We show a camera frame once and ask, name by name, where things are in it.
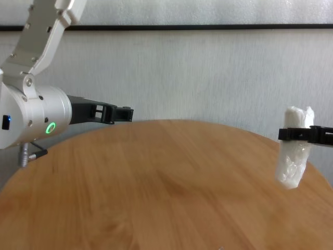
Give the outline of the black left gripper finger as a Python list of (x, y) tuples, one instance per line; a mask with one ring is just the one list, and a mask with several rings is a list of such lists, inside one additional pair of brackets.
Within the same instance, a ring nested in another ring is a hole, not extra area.
[(92, 122), (114, 124), (115, 122), (131, 122), (134, 110), (130, 107), (118, 107), (116, 105), (94, 102), (90, 104)]

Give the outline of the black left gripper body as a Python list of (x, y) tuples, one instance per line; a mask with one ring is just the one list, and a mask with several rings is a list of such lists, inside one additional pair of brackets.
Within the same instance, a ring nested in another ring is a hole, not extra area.
[(68, 95), (68, 99), (71, 103), (71, 121), (70, 124), (86, 123), (92, 120), (91, 110), (92, 101), (83, 97)]

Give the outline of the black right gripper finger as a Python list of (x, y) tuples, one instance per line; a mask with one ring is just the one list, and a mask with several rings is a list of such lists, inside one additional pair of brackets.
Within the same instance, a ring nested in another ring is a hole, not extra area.
[(279, 129), (278, 139), (281, 141), (306, 141), (315, 145), (333, 145), (332, 128), (321, 126)]

